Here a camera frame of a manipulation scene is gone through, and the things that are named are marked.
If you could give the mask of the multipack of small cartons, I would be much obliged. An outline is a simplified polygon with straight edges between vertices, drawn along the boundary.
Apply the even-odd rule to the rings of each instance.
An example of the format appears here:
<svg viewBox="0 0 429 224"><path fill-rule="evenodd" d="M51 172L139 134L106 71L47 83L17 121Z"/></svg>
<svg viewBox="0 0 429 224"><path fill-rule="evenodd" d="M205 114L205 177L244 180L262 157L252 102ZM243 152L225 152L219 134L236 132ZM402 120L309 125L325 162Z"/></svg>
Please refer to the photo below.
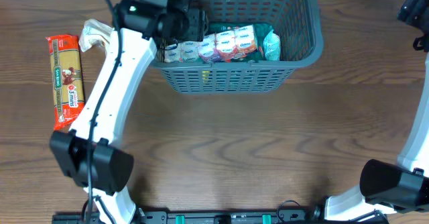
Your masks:
<svg viewBox="0 0 429 224"><path fill-rule="evenodd" d="M201 42L186 41L166 46L164 62L230 62L243 60L258 51L253 25L221 27L217 33L203 37Z"/></svg>

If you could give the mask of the beige pouch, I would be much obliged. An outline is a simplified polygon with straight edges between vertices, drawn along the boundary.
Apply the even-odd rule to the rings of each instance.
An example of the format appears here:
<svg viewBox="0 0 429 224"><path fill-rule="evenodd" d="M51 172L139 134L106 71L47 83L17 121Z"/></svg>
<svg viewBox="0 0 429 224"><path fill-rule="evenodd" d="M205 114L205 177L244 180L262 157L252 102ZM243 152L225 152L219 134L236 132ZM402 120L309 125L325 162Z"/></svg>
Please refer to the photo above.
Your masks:
<svg viewBox="0 0 429 224"><path fill-rule="evenodd" d="M107 53L112 31L112 27L96 19L86 20L78 41L80 50L86 52L93 46L98 46Z"/></svg>

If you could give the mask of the light blue tissue pack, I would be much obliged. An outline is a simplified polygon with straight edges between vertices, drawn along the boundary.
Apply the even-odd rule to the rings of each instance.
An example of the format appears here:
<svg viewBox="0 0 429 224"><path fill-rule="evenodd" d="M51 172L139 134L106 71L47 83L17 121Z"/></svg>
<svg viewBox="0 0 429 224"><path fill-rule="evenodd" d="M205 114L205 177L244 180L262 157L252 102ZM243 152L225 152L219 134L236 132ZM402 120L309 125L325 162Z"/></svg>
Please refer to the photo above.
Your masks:
<svg viewBox="0 0 429 224"><path fill-rule="evenodd" d="M281 56L280 37L271 30L263 41L265 59L268 61L279 61Z"/></svg>

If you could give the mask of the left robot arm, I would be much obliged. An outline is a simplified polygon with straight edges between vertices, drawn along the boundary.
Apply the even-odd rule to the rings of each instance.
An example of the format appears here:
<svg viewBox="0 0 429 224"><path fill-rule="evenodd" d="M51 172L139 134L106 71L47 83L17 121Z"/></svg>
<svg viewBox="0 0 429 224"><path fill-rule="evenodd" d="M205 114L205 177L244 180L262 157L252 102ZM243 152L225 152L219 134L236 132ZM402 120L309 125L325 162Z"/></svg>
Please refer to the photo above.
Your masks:
<svg viewBox="0 0 429 224"><path fill-rule="evenodd" d="M113 31L97 81L70 129L55 131L49 142L63 175L87 192L81 223L92 223L94 209L103 223L139 219L127 189L134 159L119 149L125 120L142 77L163 43L203 40L208 20L194 1L109 4Z"/></svg>

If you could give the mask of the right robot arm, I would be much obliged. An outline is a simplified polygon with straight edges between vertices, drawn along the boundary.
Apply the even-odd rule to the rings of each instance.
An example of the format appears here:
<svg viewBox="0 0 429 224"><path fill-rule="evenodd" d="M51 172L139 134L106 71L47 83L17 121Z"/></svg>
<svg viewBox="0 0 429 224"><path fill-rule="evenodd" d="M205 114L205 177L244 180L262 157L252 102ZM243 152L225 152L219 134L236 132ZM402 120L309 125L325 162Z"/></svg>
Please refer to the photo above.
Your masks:
<svg viewBox="0 0 429 224"><path fill-rule="evenodd" d="M428 85L395 164L371 159L359 185L318 205L312 223L387 223L396 213L428 211Z"/></svg>

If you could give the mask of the green coffee bag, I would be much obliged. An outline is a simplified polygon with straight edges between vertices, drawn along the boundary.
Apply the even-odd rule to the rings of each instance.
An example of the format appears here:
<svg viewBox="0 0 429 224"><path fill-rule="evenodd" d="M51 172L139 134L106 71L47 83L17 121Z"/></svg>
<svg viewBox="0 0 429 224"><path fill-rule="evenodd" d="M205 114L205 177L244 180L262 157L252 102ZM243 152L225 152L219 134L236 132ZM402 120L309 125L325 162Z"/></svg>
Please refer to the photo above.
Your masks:
<svg viewBox="0 0 429 224"><path fill-rule="evenodd" d="M246 23L241 23L241 24L233 24L233 23L211 23L209 25L209 29L207 31L207 33L205 35L209 35L209 34L214 34L217 33L218 30L223 26L223 27L233 27L233 26L246 26L246 25L250 25L250 24L246 24ZM268 35L268 33L273 30L272 26L266 23L257 23L257 24L252 24L255 28L256 31L256 36L257 36L257 44L258 44L258 51L249 54L247 57L245 57L243 60L232 60L233 62L236 61L249 61L249 60L254 60L254 61L259 61L259 60L264 60L265 56L264 56L264 51L263 51L263 41L264 38L266 37L266 35Z"/></svg>

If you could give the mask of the grey plastic basket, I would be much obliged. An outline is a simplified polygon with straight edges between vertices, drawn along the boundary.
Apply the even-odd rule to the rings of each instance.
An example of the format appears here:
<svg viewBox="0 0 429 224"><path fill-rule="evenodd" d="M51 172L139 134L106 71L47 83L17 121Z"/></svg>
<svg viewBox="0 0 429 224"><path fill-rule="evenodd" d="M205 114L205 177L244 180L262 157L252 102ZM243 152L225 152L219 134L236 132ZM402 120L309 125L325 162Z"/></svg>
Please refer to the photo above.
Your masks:
<svg viewBox="0 0 429 224"><path fill-rule="evenodd" d="M281 40L279 61L164 62L151 66L179 93L256 93L277 89L292 73L315 63L323 51L317 0L196 0L211 23L272 26Z"/></svg>

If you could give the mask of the red spaghetti packet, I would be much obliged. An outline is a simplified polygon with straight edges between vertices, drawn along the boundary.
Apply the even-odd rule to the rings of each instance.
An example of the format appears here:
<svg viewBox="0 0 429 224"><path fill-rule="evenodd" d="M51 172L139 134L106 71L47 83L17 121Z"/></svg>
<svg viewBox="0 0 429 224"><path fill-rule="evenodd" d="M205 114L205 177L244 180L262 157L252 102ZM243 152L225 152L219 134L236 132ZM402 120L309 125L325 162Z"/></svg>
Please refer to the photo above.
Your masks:
<svg viewBox="0 0 429 224"><path fill-rule="evenodd" d="M50 54L55 130L70 125L85 105L78 37L70 34L46 38Z"/></svg>

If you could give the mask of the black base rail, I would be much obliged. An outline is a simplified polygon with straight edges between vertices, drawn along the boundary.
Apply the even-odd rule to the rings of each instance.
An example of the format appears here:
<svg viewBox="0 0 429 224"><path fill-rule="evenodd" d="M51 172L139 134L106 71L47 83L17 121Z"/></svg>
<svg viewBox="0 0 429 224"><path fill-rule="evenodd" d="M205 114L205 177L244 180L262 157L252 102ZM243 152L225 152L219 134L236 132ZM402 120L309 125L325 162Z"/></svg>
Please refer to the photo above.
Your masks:
<svg viewBox="0 0 429 224"><path fill-rule="evenodd" d="M298 224L298 223L357 223L357 224L388 224L385 215L379 213L366 214L351 221L328 221L311 219L304 209L283 209L279 212L235 212L235 213L167 213L165 211L145 212L137 215L131 223L141 224ZM84 223L81 215L57 214L52 217L53 224Z"/></svg>

